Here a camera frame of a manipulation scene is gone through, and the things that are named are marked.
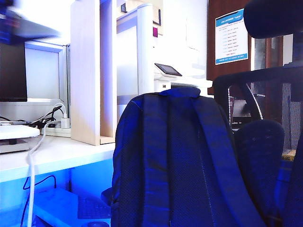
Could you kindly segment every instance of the desk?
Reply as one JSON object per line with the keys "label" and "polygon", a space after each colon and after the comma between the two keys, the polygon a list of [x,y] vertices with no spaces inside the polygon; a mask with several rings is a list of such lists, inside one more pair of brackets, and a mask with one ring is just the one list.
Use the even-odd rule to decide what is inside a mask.
{"label": "desk", "polygon": [[[30,148],[41,136],[27,139]],[[70,138],[46,136],[34,153],[36,175],[110,159],[115,144],[93,146]],[[29,176],[28,151],[0,155],[0,183]]]}

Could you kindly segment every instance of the backpack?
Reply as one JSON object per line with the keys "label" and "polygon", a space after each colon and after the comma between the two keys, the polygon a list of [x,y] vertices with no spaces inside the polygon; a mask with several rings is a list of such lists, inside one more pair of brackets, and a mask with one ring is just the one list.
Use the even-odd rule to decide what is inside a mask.
{"label": "backpack", "polygon": [[224,112],[193,87],[133,98],[116,131],[112,227],[264,227]]}

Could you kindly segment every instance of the computer monitor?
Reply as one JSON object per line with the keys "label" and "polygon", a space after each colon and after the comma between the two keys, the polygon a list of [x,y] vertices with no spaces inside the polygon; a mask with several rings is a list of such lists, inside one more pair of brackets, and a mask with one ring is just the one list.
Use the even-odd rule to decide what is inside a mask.
{"label": "computer monitor", "polygon": [[27,101],[24,47],[0,43],[0,102]]}

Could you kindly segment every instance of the plug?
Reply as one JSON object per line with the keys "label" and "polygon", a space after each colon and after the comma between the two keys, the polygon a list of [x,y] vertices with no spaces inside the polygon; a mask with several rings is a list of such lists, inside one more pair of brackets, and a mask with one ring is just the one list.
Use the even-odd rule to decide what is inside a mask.
{"label": "plug", "polygon": [[61,118],[61,128],[62,129],[69,129],[71,126],[71,121],[67,117],[67,114],[63,114],[63,118]]}

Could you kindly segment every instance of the poster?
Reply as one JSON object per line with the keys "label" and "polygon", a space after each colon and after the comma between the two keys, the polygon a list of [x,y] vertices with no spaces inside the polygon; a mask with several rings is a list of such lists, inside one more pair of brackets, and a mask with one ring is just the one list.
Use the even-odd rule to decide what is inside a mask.
{"label": "poster", "polygon": [[244,9],[215,19],[215,64],[248,59],[248,34]]}

